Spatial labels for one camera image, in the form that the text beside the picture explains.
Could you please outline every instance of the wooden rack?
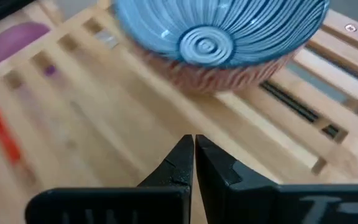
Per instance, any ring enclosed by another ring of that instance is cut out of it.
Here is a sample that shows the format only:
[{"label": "wooden rack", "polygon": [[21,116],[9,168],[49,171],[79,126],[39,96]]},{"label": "wooden rack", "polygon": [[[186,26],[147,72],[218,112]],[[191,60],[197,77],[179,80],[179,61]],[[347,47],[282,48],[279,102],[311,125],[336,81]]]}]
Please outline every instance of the wooden rack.
[{"label": "wooden rack", "polygon": [[[41,190],[135,186],[184,134],[207,135],[279,183],[358,183],[357,78],[304,49],[295,63],[345,94],[345,103],[287,68],[260,87],[187,95],[137,58],[107,8],[85,9],[0,64],[2,223],[23,223],[25,203]],[[118,40],[114,48],[94,36],[103,30]],[[358,73],[358,22],[330,11],[309,45]],[[206,223],[197,183],[194,193],[192,219]]]}]

